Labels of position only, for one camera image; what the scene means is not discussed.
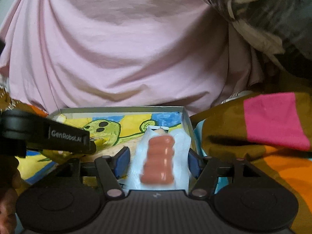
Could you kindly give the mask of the person's left hand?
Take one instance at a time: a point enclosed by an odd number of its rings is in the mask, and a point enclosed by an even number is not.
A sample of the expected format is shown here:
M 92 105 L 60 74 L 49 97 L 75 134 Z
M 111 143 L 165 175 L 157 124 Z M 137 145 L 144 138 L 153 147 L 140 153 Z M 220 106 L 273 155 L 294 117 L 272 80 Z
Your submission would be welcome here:
M 14 156 L 1 159 L 1 234 L 14 233 L 16 227 L 16 190 L 21 187 L 18 165 Z

